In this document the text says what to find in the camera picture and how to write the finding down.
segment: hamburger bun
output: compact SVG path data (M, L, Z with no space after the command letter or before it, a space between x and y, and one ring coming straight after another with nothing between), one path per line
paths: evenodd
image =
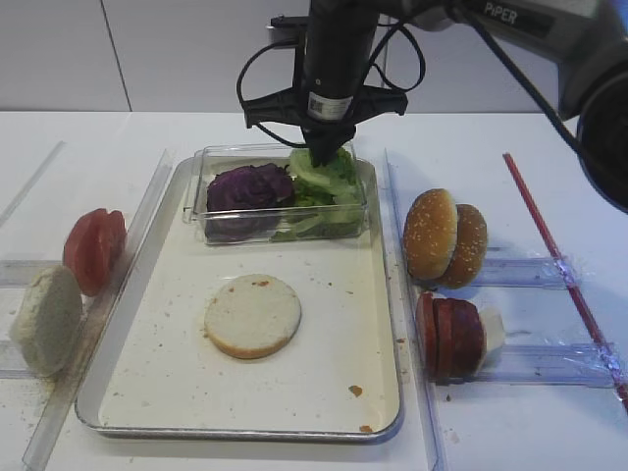
M9 338L38 376L61 370L79 336L82 298L75 276L63 265L46 268L30 282Z
M261 358L285 346L300 320L301 305L291 287L268 275L246 275L210 300L205 333L227 355Z
M441 277L456 246L458 212L446 189L420 194L412 204L403 228L403 249L411 277L433 280Z
M457 205L457 242L445 274L436 283L446 288L462 288L482 269L487 253L488 234L484 217L470 204Z

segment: white bread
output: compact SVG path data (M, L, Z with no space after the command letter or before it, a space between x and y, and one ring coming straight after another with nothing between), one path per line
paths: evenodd
M268 275L231 280L209 301L207 337L227 355L261 358L286 345L301 320L294 290Z
M446 189L420 194L403 228L403 248L410 276L433 280L445 273L456 245L458 212Z
M506 332L503 328L501 313L497 308L488 307L480 311L479 315L482 328L485 332L484 339L486 344L478 370L484 365L493 363L498 359L501 348L506 340Z
M66 365L81 316L80 288L72 271L62 265L50 267L30 283L9 337L33 372L51 376Z

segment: white wall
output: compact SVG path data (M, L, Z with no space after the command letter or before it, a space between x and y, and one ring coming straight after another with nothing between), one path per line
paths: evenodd
M98 0L0 2L0 109L129 109Z
M268 43L279 14L305 15L309 0L104 0L134 111L240 111L236 76ZM534 104L467 26L415 30L428 73L410 112L532 111ZM402 37L387 72L410 83L416 59ZM507 50L550 99L550 62ZM0 109L127 110L100 0L0 2ZM262 56L244 81L246 97L289 86L292 54Z
M309 0L105 0L131 105L140 111L240 111L236 78L269 43L278 15L307 15ZM245 98L289 87L293 52L270 51L249 69Z

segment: barcode label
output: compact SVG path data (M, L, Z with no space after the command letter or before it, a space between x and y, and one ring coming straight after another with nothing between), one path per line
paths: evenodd
M310 91L307 113L312 118L323 121L339 121L344 117L344 113L351 103L352 97L348 98L325 98Z
M318 101L314 98L310 98L310 111L314 111L316 113L323 113L323 102Z

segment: metal tray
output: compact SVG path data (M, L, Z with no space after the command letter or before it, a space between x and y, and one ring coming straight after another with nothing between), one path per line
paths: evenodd
M369 213L360 237L209 247L182 217L191 164L177 167L135 259L78 393L79 420L135 439L393 436L400 382L373 166L358 161ZM202 318L214 291L250 273L289 283L303 317L284 349L241 361L203 337Z

